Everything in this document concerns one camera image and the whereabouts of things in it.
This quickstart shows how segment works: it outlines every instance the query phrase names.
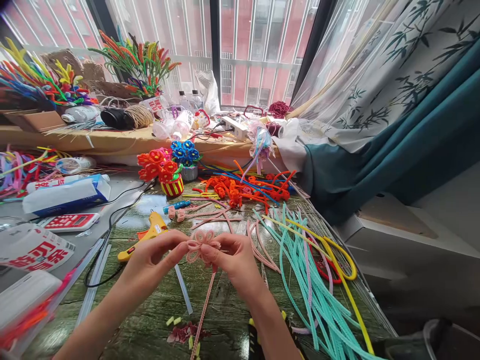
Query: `striped pot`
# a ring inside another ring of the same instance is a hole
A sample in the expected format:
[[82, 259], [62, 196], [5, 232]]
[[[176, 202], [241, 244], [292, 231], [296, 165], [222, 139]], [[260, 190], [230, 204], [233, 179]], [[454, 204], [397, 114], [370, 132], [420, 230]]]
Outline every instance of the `striped pot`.
[[180, 196], [184, 192], [184, 181], [182, 180], [182, 175], [178, 174], [178, 179], [160, 182], [161, 189], [169, 197]]

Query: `curtain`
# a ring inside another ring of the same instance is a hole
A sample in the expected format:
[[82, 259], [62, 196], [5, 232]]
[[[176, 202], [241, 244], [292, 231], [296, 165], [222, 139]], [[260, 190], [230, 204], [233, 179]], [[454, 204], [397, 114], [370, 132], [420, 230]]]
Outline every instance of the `curtain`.
[[[478, 12], [464, 17], [456, 30]], [[465, 32], [476, 37], [479, 29], [472, 25]], [[449, 46], [448, 51], [463, 49], [462, 44]], [[380, 191], [408, 205], [480, 160], [480, 41], [465, 51], [414, 109], [357, 153], [329, 144], [306, 145], [302, 186], [329, 222], [346, 220]]]
[[[338, 14], [346, 3], [339, 5]], [[350, 46], [344, 57], [332, 46], [338, 38], [335, 29], [343, 24], [333, 22], [327, 31], [318, 60], [292, 103], [297, 109], [290, 117], [299, 118], [306, 144], [328, 143], [358, 153], [410, 114], [479, 38], [478, 0], [381, 3], [357, 2], [377, 7], [361, 26], [348, 24], [345, 37], [358, 31], [346, 40]], [[358, 18], [365, 19], [364, 13]]]

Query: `green marble table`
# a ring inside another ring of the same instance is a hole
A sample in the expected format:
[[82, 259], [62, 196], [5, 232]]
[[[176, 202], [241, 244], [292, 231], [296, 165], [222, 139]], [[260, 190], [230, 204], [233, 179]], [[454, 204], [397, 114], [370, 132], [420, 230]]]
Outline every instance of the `green marble table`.
[[[191, 188], [194, 188], [196, 185], [198, 183], [195, 182], [185, 184], [184, 194], [194, 193], [191, 191]], [[186, 198], [179, 197], [173, 201], [184, 199]], [[160, 186], [157, 186], [145, 193], [116, 223], [110, 236], [111, 251], [103, 272], [103, 279], [107, 278], [118, 268], [117, 254], [133, 244], [132, 241], [137, 236], [137, 232], [148, 229], [150, 226], [148, 217], [151, 211], [155, 210], [160, 213], [166, 201]], [[299, 201], [302, 200], [292, 198], [288, 201], [288, 206], [294, 209], [296, 202]], [[244, 220], [251, 219], [253, 214], [251, 208], [254, 206], [256, 205], [253, 203], [244, 204], [242, 211], [233, 214], [233, 216], [241, 217]], [[214, 210], [215, 207], [212, 203], [200, 211]], [[191, 220], [185, 220], [181, 223], [172, 221], [168, 223], [168, 226], [171, 229], [179, 229], [190, 235], [192, 224]], [[245, 221], [233, 221], [232, 226], [235, 232], [245, 234]], [[203, 225], [202, 228], [212, 228], [216, 234], [229, 231], [227, 223], [224, 221], [210, 222]], [[260, 230], [260, 237], [265, 242], [267, 251], [278, 264], [278, 244], [263, 227]], [[288, 269], [290, 264], [288, 264], [286, 259], [283, 261], [286, 269]], [[167, 342], [167, 337], [172, 331], [173, 325], [167, 326], [166, 321], [171, 316], [174, 316], [181, 317], [183, 319], [182, 324], [188, 321], [192, 321], [195, 324], [198, 323], [212, 276], [212, 270], [209, 268], [205, 269], [201, 261], [188, 264], [185, 259], [180, 262], [179, 267], [188, 289], [193, 306], [193, 314], [191, 316], [188, 315], [176, 273], [172, 270], [163, 279], [158, 289], [122, 323], [103, 351], [102, 359], [190, 358], [188, 342], [184, 344]], [[266, 268], [265, 272], [270, 291], [275, 297], [278, 306], [287, 312], [296, 326], [301, 326], [300, 319], [287, 297], [281, 276], [269, 268]], [[58, 307], [54, 319], [35, 338], [25, 352], [23, 359], [51, 359], [71, 334], [87, 290], [83, 285], [84, 276], [85, 274], [82, 274], [73, 285]], [[97, 289], [93, 307], [105, 297], [115, 280]], [[295, 276], [292, 276], [289, 281], [290, 290], [295, 301], [297, 304], [303, 304]], [[342, 287], [335, 286], [334, 291], [335, 296], [349, 308], [350, 304], [342, 291]], [[371, 339], [374, 341], [390, 337], [391, 335], [377, 322], [369, 308], [355, 292], [355, 289], [352, 289], [352, 292]], [[239, 299], [227, 275], [219, 270], [215, 277], [212, 295], [203, 322], [203, 329], [210, 332], [211, 336], [201, 341], [200, 357], [203, 360], [248, 359], [249, 338], [247, 324], [249, 318], [250, 314], [247, 307]], [[359, 342], [363, 344], [362, 335], [358, 333], [357, 336]], [[309, 359], [327, 359], [324, 353], [314, 351], [311, 336], [301, 335], [299, 339]]]

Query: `table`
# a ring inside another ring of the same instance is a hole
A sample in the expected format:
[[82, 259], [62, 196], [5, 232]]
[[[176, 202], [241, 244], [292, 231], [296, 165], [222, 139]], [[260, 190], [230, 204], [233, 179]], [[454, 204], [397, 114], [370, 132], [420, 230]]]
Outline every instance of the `table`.
[[[193, 193], [191, 189], [198, 185], [196, 181], [185, 184], [184, 194]], [[184, 199], [186, 198], [180, 197], [173, 201]], [[300, 201], [302, 201], [300, 198], [292, 197], [288, 201], [288, 206], [294, 207]], [[160, 186], [157, 186], [145, 193], [116, 223], [110, 237], [111, 251], [103, 272], [103, 279], [118, 268], [117, 254], [133, 244], [131, 240], [136, 237], [137, 232], [144, 231], [150, 226], [148, 217], [151, 211], [160, 213], [161, 206], [164, 203], [165, 195], [162, 194]], [[254, 206], [254, 204], [245, 204], [242, 208], [243, 212], [238, 212], [234, 216], [246, 220], [252, 213], [250, 209]], [[211, 204], [201, 211], [213, 210], [215, 208]], [[238, 227], [241, 227], [242, 224], [245, 226], [244, 221], [233, 221], [232, 224], [234, 230], [240, 233], [244, 228], [238, 229]], [[192, 222], [191, 220], [185, 220], [181, 223], [172, 221], [167, 225], [170, 229], [178, 229], [190, 235]], [[216, 234], [228, 231], [226, 222], [209, 222], [202, 227], [202, 229], [207, 228], [214, 229]], [[267, 251], [278, 264], [278, 244], [271, 238], [266, 229], [261, 227], [260, 230], [260, 236], [265, 239]], [[205, 303], [212, 270], [205, 269], [201, 261], [188, 264], [185, 258], [179, 266], [193, 306], [193, 314], [188, 315], [177, 276], [172, 269], [157, 290], [122, 323], [103, 351], [101, 359], [190, 358], [188, 341], [184, 344], [178, 342], [167, 343], [167, 337], [173, 326], [167, 326], [166, 321], [174, 316], [175, 318], [182, 317], [183, 324], [190, 320], [195, 324], [198, 323]], [[280, 275], [268, 268], [265, 269], [265, 272], [270, 291], [278, 306], [287, 312], [295, 325], [299, 326], [301, 324], [300, 319], [287, 297]], [[23, 359], [51, 359], [73, 331], [86, 293], [86, 288], [83, 285], [84, 275], [73, 285], [58, 307], [55, 318], [35, 338]], [[98, 288], [94, 307], [105, 297], [115, 280]], [[350, 288], [372, 341], [391, 337], [392, 335], [376, 320], [354, 287], [351, 286]], [[290, 280], [290, 291], [297, 304], [302, 304], [300, 289], [294, 276]], [[342, 288], [335, 286], [334, 291], [335, 296], [348, 308], [348, 300], [346, 295], [343, 295]], [[250, 314], [247, 307], [239, 299], [226, 273], [219, 270], [215, 277], [212, 295], [203, 322], [203, 329], [209, 331], [211, 336], [201, 341], [200, 357], [202, 359], [248, 359], [247, 324], [249, 318]], [[313, 342], [310, 336], [300, 335], [299, 339], [309, 359], [327, 359], [322, 352], [313, 350]], [[360, 333], [358, 333], [358, 339], [362, 344], [363, 340]]]
[[[12, 144], [32, 148], [54, 147], [64, 152], [79, 152], [83, 155], [128, 156], [148, 153], [152, 149], [169, 148], [170, 140], [158, 140], [152, 136], [152, 126], [132, 131], [69, 131], [56, 129], [49, 134], [22, 131], [18, 126], [0, 125], [0, 144]], [[205, 160], [222, 157], [250, 158], [250, 141], [237, 141], [225, 137], [216, 141], [195, 140], [195, 148]], [[273, 145], [275, 157], [280, 152]]]

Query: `red yarn ball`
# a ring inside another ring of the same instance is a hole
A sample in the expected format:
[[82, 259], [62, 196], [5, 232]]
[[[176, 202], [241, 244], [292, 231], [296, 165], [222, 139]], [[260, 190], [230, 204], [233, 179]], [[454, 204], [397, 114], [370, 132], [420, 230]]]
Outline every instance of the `red yarn ball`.
[[284, 103], [283, 101], [274, 102], [268, 108], [268, 111], [271, 112], [271, 114], [276, 119], [285, 119], [285, 115], [291, 110], [293, 110], [293, 109], [290, 106], [288, 106], [286, 103]]

